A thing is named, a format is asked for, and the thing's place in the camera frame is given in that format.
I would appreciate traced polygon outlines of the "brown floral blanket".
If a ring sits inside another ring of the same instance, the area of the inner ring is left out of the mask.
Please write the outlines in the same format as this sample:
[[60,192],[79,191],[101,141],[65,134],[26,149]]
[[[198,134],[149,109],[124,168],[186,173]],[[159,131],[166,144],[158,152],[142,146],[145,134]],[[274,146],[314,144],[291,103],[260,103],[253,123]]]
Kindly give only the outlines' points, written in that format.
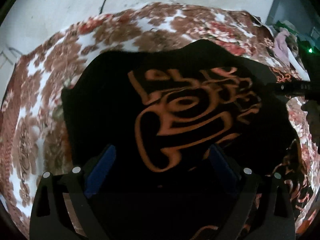
[[[280,83],[308,81],[273,55],[271,32],[246,11],[199,5],[152,3],[103,14],[55,33],[15,64],[1,104],[1,215],[10,239],[30,239],[30,219],[44,172],[63,175],[75,166],[61,93],[79,80],[100,54],[111,51],[156,53],[206,40],[234,56],[264,64]],[[295,205],[295,239],[319,239],[319,150],[311,113],[303,96],[283,96],[289,122],[298,134],[306,185]]]

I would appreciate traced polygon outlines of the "pile of clothes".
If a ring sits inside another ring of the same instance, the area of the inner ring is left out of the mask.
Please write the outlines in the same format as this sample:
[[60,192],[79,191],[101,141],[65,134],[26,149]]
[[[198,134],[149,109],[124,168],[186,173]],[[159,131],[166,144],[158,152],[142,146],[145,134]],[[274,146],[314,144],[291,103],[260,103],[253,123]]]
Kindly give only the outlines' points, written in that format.
[[285,20],[284,22],[277,21],[273,27],[277,32],[274,35],[273,42],[273,54],[275,57],[286,67],[293,67],[299,74],[304,73],[306,75],[308,72],[299,56],[299,32],[295,26]]

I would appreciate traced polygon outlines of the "black garment with orange print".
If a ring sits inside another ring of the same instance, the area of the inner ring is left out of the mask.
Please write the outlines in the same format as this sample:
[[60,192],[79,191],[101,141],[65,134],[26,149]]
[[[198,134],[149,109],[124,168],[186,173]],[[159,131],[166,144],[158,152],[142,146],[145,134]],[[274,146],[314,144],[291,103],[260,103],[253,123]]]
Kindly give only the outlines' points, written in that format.
[[116,149],[89,201],[106,239],[210,239],[210,147],[231,144],[296,153],[296,168],[285,168],[295,230],[306,166],[287,100],[268,83],[280,83],[280,74],[206,40],[97,56],[61,99],[74,165]]

